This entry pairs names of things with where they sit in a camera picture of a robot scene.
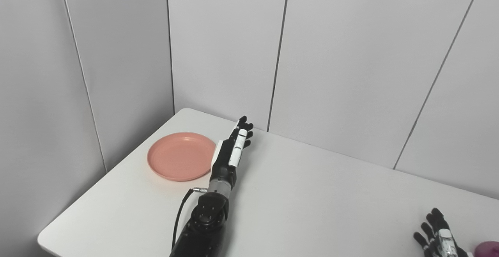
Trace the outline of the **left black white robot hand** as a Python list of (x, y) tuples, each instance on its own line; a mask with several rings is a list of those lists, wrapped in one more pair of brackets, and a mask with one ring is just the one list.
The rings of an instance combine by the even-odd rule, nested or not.
[(210, 182), (213, 180), (226, 182), (231, 189), (237, 181), (236, 168), (239, 165), (242, 151), (251, 145), (254, 125), (247, 122), (247, 116), (239, 118), (230, 136), (217, 144)]

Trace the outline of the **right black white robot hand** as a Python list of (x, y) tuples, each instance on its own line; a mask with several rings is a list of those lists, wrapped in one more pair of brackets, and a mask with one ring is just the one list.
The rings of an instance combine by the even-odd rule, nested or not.
[(433, 208), (426, 215), (426, 222), (421, 223), (420, 232), (413, 233), (413, 239), (422, 248), (424, 257), (473, 257), (457, 245), (447, 220), (438, 208)]

